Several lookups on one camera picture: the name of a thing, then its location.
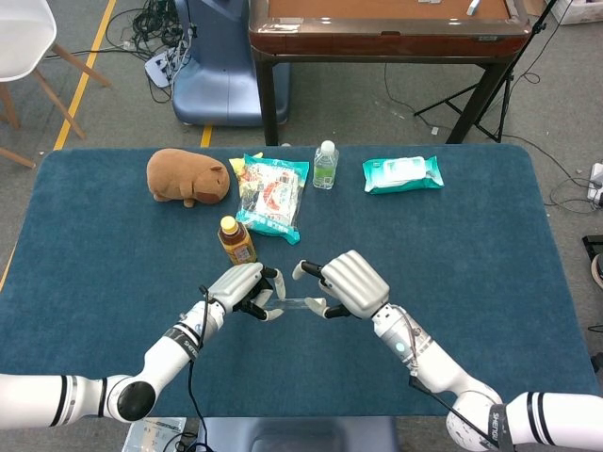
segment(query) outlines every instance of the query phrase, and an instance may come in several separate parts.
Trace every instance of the robot finger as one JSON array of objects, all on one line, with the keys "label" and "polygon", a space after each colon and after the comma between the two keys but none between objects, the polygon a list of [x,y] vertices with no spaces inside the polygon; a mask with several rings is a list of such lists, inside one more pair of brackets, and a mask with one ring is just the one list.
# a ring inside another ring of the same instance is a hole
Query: robot finger
[{"label": "robot finger", "polygon": [[260,308],[263,308],[267,301],[270,299],[274,291],[272,288],[260,290],[260,293],[257,294],[257,297],[252,299],[252,303]]},{"label": "robot finger", "polygon": [[264,278],[271,278],[274,280],[274,286],[276,287],[276,295],[279,299],[286,297],[285,280],[283,279],[283,273],[278,268],[269,268],[265,266],[262,269],[262,276]]}]

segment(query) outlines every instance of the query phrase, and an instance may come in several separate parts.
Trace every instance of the green packaging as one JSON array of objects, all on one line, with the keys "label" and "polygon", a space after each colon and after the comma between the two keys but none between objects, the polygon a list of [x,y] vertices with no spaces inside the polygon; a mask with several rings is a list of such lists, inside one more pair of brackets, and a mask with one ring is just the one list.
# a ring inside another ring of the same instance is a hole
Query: green packaging
[{"label": "green packaging", "polygon": [[371,194],[442,188],[444,181],[437,167],[437,157],[374,158],[362,164]]}]

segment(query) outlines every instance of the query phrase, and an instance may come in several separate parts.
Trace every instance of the bottle cap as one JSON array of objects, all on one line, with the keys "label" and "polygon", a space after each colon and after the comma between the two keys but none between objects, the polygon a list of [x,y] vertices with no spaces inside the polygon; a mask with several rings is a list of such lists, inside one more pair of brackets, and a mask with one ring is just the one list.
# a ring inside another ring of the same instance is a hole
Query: bottle cap
[{"label": "bottle cap", "polygon": [[238,224],[231,216],[224,217],[220,221],[220,227],[226,234],[234,234],[238,230]]},{"label": "bottle cap", "polygon": [[335,152],[335,143],[327,139],[320,145],[320,152],[324,155],[333,155]]}]

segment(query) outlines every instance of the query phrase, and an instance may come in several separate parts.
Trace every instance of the table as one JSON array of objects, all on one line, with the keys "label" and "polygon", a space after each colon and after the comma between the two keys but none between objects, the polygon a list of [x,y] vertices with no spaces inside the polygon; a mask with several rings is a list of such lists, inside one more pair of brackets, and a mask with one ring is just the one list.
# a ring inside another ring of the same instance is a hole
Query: table
[{"label": "table", "polygon": [[278,145],[272,66],[279,62],[478,64],[484,68],[447,143],[460,143],[530,37],[521,0],[251,0],[266,144]]},{"label": "table", "polygon": [[[244,152],[311,160],[314,149],[203,149],[228,165]],[[230,265],[216,231],[223,202],[186,209],[155,202],[154,150],[75,150],[40,168],[0,293],[0,371],[136,375],[144,352]],[[363,191],[362,162],[437,155],[446,186],[389,195]],[[301,241],[253,233],[287,295],[318,295],[291,279],[302,258],[327,263],[357,249],[432,337],[503,400],[525,391],[598,393],[528,155],[515,146],[342,147],[334,189],[308,185]],[[551,363],[563,356],[563,365]],[[443,414],[407,386],[408,371],[352,317],[289,311],[266,324],[228,315],[195,365],[206,416]],[[451,394],[445,398],[451,401]],[[194,416],[187,372],[154,416]]]}]

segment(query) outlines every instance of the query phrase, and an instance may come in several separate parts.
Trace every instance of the white robotic arm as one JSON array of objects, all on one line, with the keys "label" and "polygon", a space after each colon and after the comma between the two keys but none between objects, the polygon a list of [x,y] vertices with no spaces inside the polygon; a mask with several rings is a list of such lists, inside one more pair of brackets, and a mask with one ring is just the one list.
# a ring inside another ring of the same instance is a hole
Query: white robotic arm
[{"label": "white robotic arm", "polygon": [[377,336],[409,368],[416,389],[432,396],[445,391],[457,396],[447,428],[459,446],[506,452],[514,444],[540,443],[603,450],[603,398],[524,393],[503,404],[492,388],[467,374],[406,311],[388,302],[389,286],[358,252],[344,253],[326,266],[301,261],[293,278],[304,273],[319,278],[319,287],[342,303],[330,308],[325,299],[306,299],[312,311],[324,318],[370,318]]},{"label": "white robotic arm", "polygon": [[283,313],[262,306],[272,293],[285,297],[279,270],[262,264],[234,266],[205,290],[180,321],[144,355],[144,367],[134,376],[90,380],[78,376],[16,376],[0,374],[0,429],[54,427],[83,416],[112,417],[134,422],[147,416],[163,388],[188,362],[197,359],[204,343],[221,328],[223,318],[242,311],[269,321]]}]

